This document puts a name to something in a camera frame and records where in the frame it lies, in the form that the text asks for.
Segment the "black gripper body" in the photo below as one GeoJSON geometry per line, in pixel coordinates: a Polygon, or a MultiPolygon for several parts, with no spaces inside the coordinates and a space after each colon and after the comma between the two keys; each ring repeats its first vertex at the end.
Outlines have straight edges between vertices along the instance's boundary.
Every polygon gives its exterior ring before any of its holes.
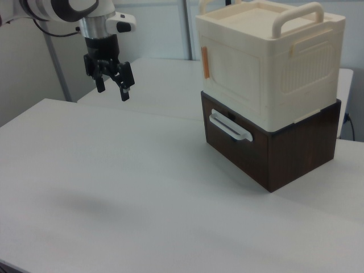
{"type": "Polygon", "coordinates": [[[86,74],[94,80],[117,74],[119,44],[117,35],[104,38],[85,38],[88,53],[84,56],[86,74]]]}

